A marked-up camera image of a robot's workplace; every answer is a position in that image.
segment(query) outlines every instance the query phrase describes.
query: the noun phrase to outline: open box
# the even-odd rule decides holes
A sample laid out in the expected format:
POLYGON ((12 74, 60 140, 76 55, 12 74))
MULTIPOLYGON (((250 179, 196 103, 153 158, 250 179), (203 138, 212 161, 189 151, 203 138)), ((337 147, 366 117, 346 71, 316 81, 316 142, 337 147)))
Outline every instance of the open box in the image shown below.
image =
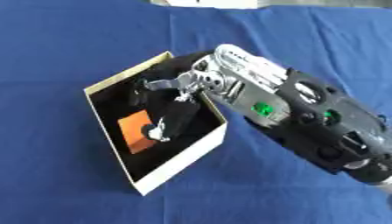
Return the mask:
MULTIPOLYGON (((200 110, 183 134, 168 143, 157 144, 136 154, 130 153, 116 122, 133 109, 127 107, 126 100, 123 99, 123 95, 129 91, 127 83, 138 74, 148 71, 151 66, 171 58, 170 52, 164 52, 84 89, 87 100, 126 177, 142 195, 160 186, 220 145, 228 126, 224 116, 208 97, 200 94, 197 97, 201 105, 200 110)), ((167 103, 160 101, 165 100, 166 95, 159 97, 152 103, 151 110, 158 111, 167 103)))

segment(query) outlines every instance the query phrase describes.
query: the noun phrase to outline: blue cloth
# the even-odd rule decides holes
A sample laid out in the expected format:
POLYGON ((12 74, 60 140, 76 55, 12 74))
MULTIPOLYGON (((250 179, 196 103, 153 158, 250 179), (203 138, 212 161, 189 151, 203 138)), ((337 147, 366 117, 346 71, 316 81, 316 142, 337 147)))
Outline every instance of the blue cloth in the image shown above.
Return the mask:
POLYGON ((386 9, 1 1, 0 222, 390 223, 385 193, 321 171, 225 108, 225 143, 143 198, 82 92, 165 50, 232 43, 392 116, 390 21, 386 9))

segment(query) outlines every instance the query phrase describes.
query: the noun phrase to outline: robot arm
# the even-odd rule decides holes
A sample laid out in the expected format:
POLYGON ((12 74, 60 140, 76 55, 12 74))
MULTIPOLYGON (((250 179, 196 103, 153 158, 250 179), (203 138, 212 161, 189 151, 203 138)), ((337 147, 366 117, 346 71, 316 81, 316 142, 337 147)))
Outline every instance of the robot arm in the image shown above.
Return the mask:
POLYGON ((284 69, 234 45, 220 45, 174 80, 181 101, 204 90, 244 115, 263 134, 327 172, 392 191, 392 135, 383 115, 308 74, 284 69))

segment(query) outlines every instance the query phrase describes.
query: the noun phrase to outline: orange foam block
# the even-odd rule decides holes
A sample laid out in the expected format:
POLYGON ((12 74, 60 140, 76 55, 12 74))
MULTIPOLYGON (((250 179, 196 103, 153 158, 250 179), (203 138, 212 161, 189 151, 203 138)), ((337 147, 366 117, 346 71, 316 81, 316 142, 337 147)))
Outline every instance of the orange foam block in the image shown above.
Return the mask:
POLYGON ((118 120, 122 135, 132 154, 150 148, 156 142, 147 139, 142 134, 142 127, 151 123, 151 119, 145 110, 118 120))

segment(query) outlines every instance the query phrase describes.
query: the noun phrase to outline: green light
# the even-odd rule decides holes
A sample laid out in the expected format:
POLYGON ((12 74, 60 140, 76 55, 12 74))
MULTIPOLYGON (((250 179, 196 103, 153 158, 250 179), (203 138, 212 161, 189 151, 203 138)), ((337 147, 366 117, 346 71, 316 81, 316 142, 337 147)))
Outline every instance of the green light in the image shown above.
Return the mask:
POLYGON ((325 118, 333 118, 333 114, 330 111, 324 112, 324 117, 325 118))
POLYGON ((252 110, 254 110, 259 116, 269 116, 272 111, 274 111, 270 105, 261 101, 253 105, 252 110))

